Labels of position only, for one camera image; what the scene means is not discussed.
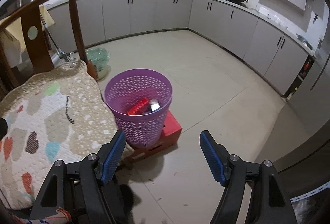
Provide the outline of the red cardboard box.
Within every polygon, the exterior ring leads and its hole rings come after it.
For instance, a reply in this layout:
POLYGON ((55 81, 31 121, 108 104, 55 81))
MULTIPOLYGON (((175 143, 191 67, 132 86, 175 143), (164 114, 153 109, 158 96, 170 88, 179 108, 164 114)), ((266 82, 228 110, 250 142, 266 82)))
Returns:
POLYGON ((123 160, 123 164, 130 169, 134 163, 170 148, 177 143, 181 132, 181 125, 171 111, 168 110, 159 140, 154 145, 146 148, 134 147, 134 152, 123 160))

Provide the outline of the white barcode toothpaste box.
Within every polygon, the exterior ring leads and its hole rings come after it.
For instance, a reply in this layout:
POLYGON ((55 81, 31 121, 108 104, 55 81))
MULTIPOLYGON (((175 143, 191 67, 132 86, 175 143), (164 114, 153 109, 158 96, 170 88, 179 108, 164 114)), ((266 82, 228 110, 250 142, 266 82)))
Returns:
POLYGON ((152 99, 149 101, 151 112, 155 112, 161 108, 159 102, 156 99, 152 99))

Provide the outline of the quilted heart pattern table cover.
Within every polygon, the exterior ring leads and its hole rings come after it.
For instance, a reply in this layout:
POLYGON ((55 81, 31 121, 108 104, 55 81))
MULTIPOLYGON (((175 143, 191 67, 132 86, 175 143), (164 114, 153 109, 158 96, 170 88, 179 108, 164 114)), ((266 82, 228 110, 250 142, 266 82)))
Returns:
POLYGON ((116 133, 114 116, 83 61, 38 73, 1 101, 1 200, 31 207, 56 160, 77 162, 116 133))

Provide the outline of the green glass bowl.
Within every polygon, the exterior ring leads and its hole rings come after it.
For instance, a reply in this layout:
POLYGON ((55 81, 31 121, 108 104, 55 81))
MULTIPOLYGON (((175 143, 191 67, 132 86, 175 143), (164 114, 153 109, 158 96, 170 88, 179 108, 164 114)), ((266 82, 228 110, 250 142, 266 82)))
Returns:
POLYGON ((109 65, 110 55, 104 48, 90 48, 86 50, 86 54, 89 60, 92 61, 94 69, 97 74, 97 80, 103 80, 111 71, 109 65))

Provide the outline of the purple plastic waste basket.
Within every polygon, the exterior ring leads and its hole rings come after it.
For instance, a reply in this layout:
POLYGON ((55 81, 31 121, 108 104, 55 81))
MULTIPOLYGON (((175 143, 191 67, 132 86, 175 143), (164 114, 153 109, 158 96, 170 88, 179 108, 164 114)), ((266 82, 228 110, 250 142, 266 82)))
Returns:
POLYGON ((160 72, 131 69, 114 76, 104 90, 105 103, 132 147, 154 145, 172 102, 171 82, 160 72))

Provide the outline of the long red carton box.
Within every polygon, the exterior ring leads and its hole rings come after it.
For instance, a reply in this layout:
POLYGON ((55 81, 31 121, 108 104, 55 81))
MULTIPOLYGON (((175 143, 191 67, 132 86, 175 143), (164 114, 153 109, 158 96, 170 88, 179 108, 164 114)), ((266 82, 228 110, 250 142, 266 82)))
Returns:
POLYGON ((133 105, 126 113, 129 116, 138 116, 150 111, 149 99, 144 97, 133 105))

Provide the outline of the grey kitchen cabinets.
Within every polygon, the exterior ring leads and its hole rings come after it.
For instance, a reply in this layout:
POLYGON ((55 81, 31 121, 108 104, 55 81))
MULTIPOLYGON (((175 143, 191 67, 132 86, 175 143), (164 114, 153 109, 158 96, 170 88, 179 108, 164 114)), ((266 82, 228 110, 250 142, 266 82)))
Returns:
POLYGON ((87 47, 139 34, 187 29, 226 49, 279 94, 298 88, 314 55, 271 19, 224 0, 77 0, 87 47))

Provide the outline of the wooden chair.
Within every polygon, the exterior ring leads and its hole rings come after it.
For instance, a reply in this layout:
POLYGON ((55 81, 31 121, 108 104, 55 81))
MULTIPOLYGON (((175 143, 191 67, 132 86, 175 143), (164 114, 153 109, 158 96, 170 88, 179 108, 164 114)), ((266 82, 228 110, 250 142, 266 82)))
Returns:
MULTIPOLYGON (((40 5, 47 1, 49 0, 34 0, 15 11, 1 23, 1 33, 4 33, 6 28, 16 20, 19 19, 21 21, 22 34, 34 74, 54 69, 54 64, 49 55, 50 45, 46 37, 48 35, 48 25, 42 22, 42 15, 40 13, 40 5)), ((68 2, 69 16, 79 58, 87 65, 88 75, 96 79, 97 75, 94 66, 92 61, 87 57, 83 42, 77 0, 68 0, 68 2)))

